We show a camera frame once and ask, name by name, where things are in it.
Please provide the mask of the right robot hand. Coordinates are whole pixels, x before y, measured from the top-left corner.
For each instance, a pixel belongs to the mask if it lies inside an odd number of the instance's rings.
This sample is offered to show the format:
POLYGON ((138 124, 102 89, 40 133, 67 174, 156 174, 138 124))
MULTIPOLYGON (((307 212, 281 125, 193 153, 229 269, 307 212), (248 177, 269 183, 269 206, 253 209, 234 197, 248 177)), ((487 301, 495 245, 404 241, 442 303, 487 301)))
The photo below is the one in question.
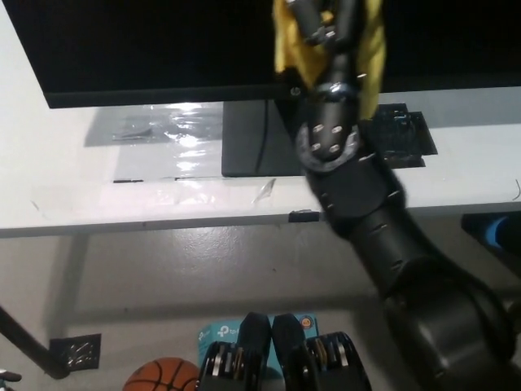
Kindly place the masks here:
POLYGON ((363 1, 274 2, 275 70, 298 73, 309 93, 338 100, 357 94, 363 1))

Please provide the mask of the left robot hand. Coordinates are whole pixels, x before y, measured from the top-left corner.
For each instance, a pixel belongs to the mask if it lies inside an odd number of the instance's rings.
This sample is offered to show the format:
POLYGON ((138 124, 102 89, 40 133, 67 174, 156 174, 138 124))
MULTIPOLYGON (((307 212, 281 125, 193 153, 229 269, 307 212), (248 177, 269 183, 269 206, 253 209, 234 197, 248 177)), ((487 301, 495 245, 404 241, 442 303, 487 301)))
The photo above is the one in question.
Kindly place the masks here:
POLYGON ((10 383, 20 382, 22 375, 5 369, 0 370, 0 391, 13 391, 9 386, 10 383))

